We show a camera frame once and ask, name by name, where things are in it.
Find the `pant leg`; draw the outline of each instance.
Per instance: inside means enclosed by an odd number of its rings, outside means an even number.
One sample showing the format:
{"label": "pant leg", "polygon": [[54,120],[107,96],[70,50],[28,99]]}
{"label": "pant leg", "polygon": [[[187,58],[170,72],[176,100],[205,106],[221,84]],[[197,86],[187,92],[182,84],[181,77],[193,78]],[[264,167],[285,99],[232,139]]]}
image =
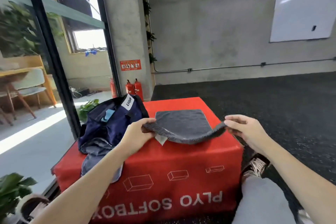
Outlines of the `pant leg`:
{"label": "pant leg", "polygon": [[232,224],[295,224],[283,191],[270,179],[251,176]]}

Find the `person's left hand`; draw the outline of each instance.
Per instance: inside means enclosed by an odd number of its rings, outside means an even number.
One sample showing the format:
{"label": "person's left hand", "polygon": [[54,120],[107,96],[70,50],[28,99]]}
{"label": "person's left hand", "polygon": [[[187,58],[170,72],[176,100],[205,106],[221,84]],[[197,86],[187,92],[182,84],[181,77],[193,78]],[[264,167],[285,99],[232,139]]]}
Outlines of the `person's left hand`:
{"label": "person's left hand", "polygon": [[128,156],[136,153],[155,133],[147,131],[142,125],[155,122],[155,118],[143,118],[128,125],[118,146],[125,150]]}

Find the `gym floor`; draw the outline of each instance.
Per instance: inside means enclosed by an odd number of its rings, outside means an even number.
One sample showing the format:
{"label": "gym floor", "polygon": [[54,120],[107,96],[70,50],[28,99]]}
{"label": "gym floor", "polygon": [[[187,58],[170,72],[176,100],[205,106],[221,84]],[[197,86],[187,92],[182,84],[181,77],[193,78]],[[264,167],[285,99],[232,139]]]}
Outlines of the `gym floor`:
{"label": "gym floor", "polygon": [[[228,114],[256,118],[276,142],[336,185],[336,72],[158,85],[152,100],[189,97],[201,97],[220,120]],[[252,154],[245,147],[243,166]],[[264,176],[283,189],[296,218],[300,204],[274,167]],[[230,223],[231,218],[212,214],[167,223]]]}

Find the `hand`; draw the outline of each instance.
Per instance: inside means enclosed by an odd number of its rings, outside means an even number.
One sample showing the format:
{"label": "hand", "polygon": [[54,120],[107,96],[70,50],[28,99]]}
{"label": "hand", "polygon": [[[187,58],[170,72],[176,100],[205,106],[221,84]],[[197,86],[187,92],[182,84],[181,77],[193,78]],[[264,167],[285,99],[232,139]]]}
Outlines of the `hand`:
{"label": "hand", "polygon": [[125,150],[127,156],[136,153],[155,133],[147,131],[142,125],[155,122],[154,118],[143,118],[128,125],[126,132],[118,144],[119,148]]}
{"label": "hand", "polygon": [[254,151],[264,156],[267,156],[265,151],[275,143],[256,119],[236,114],[225,116],[224,123],[229,127],[229,133],[240,136]]}

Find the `chair leg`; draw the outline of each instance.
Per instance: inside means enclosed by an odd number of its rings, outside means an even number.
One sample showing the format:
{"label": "chair leg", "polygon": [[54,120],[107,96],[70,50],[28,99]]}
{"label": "chair leg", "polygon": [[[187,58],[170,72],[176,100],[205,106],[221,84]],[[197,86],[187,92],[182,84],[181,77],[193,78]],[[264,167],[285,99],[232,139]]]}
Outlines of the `chair leg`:
{"label": "chair leg", "polygon": [[36,94],[36,98],[37,98],[37,107],[38,107],[39,109],[41,109],[40,96],[39,96],[38,93]]}
{"label": "chair leg", "polygon": [[12,98],[11,98],[11,92],[8,88],[8,85],[6,85],[6,91],[7,91],[8,101],[10,102],[10,107],[12,109],[13,118],[14,118],[14,120],[16,120],[15,109],[14,109],[13,101],[12,101]]}
{"label": "chair leg", "polygon": [[8,122],[9,125],[13,126],[13,123],[10,121],[10,119],[8,119],[7,115],[6,115],[5,112],[2,110],[1,107],[0,107],[0,114],[2,114],[2,116],[5,118],[5,120]]}
{"label": "chair leg", "polygon": [[47,94],[47,97],[49,98],[50,102],[53,103],[53,100],[51,99],[51,96],[49,95],[48,91],[45,90],[44,92],[45,92],[45,94]]}
{"label": "chair leg", "polygon": [[28,112],[30,112],[30,114],[34,117],[34,119],[36,119],[36,116],[35,116],[34,112],[30,109],[29,105],[24,100],[23,96],[19,93],[19,91],[15,90],[15,92],[16,92],[17,96],[19,97],[19,99],[21,100],[21,102],[23,103],[24,107],[26,107]]}

